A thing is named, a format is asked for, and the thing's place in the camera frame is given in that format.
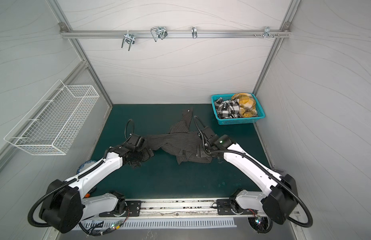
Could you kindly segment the dark grey striped shirt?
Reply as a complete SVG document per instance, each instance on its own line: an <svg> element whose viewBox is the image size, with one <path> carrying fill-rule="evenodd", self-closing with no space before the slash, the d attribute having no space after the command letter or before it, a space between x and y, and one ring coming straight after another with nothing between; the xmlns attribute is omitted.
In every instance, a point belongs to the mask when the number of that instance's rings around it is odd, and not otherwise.
<svg viewBox="0 0 371 240"><path fill-rule="evenodd" d="M146 146L153 151L161 149L175 156L179 165L185 162L210 164L212 157L201 153L202 141L198 132L189 130L192 119L193 108L183 110L182 119L175 123L168 133L144 136Z"/></svg>

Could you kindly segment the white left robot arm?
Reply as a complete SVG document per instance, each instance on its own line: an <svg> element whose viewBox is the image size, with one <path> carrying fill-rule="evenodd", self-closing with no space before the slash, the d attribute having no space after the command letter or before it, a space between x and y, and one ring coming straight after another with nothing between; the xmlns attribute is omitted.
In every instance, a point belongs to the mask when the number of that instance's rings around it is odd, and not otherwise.
<svg viewBox="0 0 371 240"><path fill-rule="evenodd" d="M108 148L99 161L83 164L75 176L50 183L46 194L29 210L28 223L36 228L53 227L62 234L70 232L76 226L93 237L114 232L126 222L133 206L126 202L123 194L116 191L97 197L91 197L90 192L121 167L139 167L153 156L145 138L130 135L124 143ZM96 233L94 229L103 227L103 223L90 228L85 228L82 223L95 216L123 219Z"/></svg>

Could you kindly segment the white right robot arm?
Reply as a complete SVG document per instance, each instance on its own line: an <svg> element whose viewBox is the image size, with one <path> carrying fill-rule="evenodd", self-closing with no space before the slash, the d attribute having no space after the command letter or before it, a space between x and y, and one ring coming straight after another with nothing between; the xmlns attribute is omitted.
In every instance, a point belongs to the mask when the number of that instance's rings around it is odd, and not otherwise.
<svg viewBox="0 0 371 240"><path fill-rule="evenodd" d="M258 195L250 195L246 190L239 190L233 195L233 202L241 209L262 209L269 218L269 223L284 224L290 221L300 227L310 228L313 217L306 204L298 196L295 179L286 174L269 169L248 154L228 135L219 137L210 127L198 131L202 140L201 152L223 158L232 164L261 190Z"/></svg>

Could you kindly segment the black white plaid shirt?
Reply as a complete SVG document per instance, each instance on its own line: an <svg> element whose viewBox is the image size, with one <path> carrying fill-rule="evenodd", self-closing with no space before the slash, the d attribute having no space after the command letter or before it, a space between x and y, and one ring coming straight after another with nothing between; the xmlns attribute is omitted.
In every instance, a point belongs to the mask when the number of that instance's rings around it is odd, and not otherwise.
<svg viewBox="0 0 371 240"><path fill-rule="evenodd" d="M214 102L214 106L219 119L241 118L238 100L224 101L222 98L219 98Z"/></svg>

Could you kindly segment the blue white ceramic bowl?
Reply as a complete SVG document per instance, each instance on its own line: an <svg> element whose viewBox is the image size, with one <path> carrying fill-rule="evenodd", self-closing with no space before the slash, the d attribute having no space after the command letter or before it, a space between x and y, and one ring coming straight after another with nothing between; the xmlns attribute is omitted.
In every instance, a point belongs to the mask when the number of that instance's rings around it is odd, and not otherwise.
<svg viewBox="0 0 371 240"><path fill-rule="evenodd" d="M96 164L96 161L95 160L86 161L85 163L83 163L82 165L80 165L80 167L76 171L76 174L81 174L82 172L84 172L88 168L91 168L95 164Z"/></svg>

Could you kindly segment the yellow plaid shirt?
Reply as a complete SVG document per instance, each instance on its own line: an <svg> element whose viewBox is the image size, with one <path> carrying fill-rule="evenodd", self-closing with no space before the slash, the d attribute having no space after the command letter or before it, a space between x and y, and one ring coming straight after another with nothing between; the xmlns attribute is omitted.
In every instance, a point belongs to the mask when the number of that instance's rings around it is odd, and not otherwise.
<svg viewBox="0 0 371 240"><path fill-rule="evenodd" d="M239 115L241 118L257 117L256 100L252 94L239 93L231 97L231 100L238 103Z"/></svg>

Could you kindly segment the teal plastic basket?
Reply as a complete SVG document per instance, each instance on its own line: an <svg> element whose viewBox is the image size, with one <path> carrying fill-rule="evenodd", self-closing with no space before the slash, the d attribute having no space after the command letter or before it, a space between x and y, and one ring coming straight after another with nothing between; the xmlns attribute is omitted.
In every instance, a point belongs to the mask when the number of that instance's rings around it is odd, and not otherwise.
<svg viewBox="0 0 371 240"><path fill-rule="evenodd" d="M217 122L218 122L219 125L252 124L252 123L255 123L256 121L258 121L260 119L265 118L265 113L264 113L264 110L263 110L260 102L255 97L255 95L252 94L252 96L256 100L257 117L253 117L253 118L237 118L237 119L219 119L217 117L217 113L216 113L216 110L215 110L214 102L217 99L219 99L219 98L222 98L224 101L231 100L231 97L233 95L235 95L235 94L220 94L220 95L213 95L213 96L211 96L211 104L212 104L213 112L214 112L215 118L217 119Z"/></svg>

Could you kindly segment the black round cooling fan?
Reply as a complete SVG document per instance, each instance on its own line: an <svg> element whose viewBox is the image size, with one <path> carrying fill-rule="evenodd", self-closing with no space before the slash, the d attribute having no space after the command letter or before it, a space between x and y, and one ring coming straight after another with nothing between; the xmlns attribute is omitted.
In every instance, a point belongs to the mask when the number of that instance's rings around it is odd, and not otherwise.
<svg viewBox="0 0 371 240"><path fill-rule="evenodd" d="M258 234L266 234L273 227L273 221L266 217L248 218L248 223Z"/></svg>

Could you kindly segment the metal u-bolt clamp left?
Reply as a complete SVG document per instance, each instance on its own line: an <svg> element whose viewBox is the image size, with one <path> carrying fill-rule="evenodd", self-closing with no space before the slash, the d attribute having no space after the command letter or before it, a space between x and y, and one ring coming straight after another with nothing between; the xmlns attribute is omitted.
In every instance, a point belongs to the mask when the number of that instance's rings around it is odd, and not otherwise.
<svg viewBox="0 0 371 240"><path fill-rule="evenodd" d="M135 36L127 33L123 36L122 43L121 43L121 48L124 46L128 46L128 51L130 51L131 46L135 44Z"/></svg>

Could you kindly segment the metal u-bolt clamp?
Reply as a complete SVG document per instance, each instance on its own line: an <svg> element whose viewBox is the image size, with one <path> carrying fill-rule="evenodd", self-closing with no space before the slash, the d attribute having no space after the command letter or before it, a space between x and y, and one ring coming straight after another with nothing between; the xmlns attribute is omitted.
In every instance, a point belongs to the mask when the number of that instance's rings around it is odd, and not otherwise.
<svg viewBox="0 0 371 240"><path fill-rule="evenodd" d="M131 46L135 44L135 36L127 33L123 36L122 43L121 43L121 48L124 46L128 46L128 51L130 51Z"/></svg>
<svg viewBox="0 0 371 240"><path fill-rule="evenodd" d="M163 26L157 26L157 27L151 28L150 33L155 42L157 42L158 39L161 39L161 40L165 39L168 35L166 27L163 27Z"/></svg>

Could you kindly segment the metal u-bolt clamp middle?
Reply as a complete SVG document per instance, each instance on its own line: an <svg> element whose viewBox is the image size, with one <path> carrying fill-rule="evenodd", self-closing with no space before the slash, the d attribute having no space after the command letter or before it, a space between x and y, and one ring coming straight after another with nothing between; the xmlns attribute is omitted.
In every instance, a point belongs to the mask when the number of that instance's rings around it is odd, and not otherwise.
<svg viewBox="0 0 371 240"><path fill-rule="evenodd" d="M158 39L161 39L161 40L165 39L168 35L166 27L163 27L163 26L157 26L157 27L151 28L150 33L155 42L157 42Z"/></svg>

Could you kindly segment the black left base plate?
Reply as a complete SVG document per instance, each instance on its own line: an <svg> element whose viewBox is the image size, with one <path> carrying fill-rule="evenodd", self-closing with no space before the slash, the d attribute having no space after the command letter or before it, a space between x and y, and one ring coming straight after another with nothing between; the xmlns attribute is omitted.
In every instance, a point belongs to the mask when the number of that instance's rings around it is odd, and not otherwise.
<svg viewBox="0 0 371 240"><path fill-rule="evenodd" d="M99 217L138 217L140 213L141 201L123 200L116 204L114 210L100 213Z"/></svg>

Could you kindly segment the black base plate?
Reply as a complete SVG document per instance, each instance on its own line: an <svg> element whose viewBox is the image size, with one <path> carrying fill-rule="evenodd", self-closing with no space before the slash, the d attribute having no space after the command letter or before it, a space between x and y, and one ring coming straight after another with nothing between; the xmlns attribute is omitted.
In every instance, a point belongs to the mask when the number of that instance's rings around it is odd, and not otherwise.
<svg viewBox="0 0 371 240"><path fill-rule="evenodd" d="M99 217L138 217L140 213L141 201L123 200L116 204L114 210L100 213Z"/></svg>
<svg viewBox="0 0 371 240"><path fill-rule="evenodd" d="M257 216L258 211L253 209L243 209L235 200L229 199L218 199L211 207L217 210L218 215L250 215Z"/></svg>

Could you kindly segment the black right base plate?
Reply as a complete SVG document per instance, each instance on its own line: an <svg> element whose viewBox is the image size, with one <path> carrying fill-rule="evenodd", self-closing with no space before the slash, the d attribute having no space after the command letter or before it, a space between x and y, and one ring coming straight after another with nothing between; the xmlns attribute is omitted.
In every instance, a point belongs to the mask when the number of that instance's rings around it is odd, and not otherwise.
<svg viewBox="0 0 371 240"><path fill-rule="evenodd" d="M243 209L235 200L229 199L218 199L211 207L217 210L218 215L250 215L257 216L258 211L253 209Z"/></svg>

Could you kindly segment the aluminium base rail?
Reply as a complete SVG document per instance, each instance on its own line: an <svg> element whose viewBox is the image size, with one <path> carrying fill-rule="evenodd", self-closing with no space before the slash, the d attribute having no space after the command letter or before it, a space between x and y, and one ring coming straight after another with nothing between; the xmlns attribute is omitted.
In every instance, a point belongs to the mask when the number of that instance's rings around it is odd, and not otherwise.
<svg viewBox="0 0 371 240"><path fill-rule="evenodd" d="M116 194L105 194L103 196L84 198L72 201L62 201L59 210L61 219L83 221L92 217L99 217L100 213L114 210L116 204L126 200L124 197L117 197ZM198 218L206 216L219 216L217 210L211 205L216 200L204 199L157 199L142 200L139 217L142 218ZM265 212L258 204L249 205L249 209L257 210L264 215Z"/></svg>

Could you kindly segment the metal bracket clamp right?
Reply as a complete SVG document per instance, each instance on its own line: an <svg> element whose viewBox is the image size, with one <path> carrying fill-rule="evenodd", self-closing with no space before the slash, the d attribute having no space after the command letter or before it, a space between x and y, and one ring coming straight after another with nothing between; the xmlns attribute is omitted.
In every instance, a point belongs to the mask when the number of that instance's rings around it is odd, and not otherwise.
<svg viewBox="0 0 371 240"><path fill-rule="evenodd" d="M267 38L278 38L279 34L273 34L271 32L270 27L266 27L262 34L253 34L253 36L256 38L262 37L263 39L267 39Z"/></svg>

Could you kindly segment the aluminium top rail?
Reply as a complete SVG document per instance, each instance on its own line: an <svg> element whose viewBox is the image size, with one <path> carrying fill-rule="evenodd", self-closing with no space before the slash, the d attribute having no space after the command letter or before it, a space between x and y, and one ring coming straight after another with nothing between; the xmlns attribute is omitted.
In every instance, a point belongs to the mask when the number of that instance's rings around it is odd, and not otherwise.
<svg viewBox="0 0 371 240"><path fill-rule="evenodd" d="M262 34L264 30L200 30L197 29L197 39L244 39L256 38L253 34ZM193 39L189 30L167 30L167 39ZM290 31L271 30L273 34L279 34L278 38L289 38ZM122 39L130 33L136 39L152 39L150 30L146 31L67 31L61 32L64 39Z"/></svg>

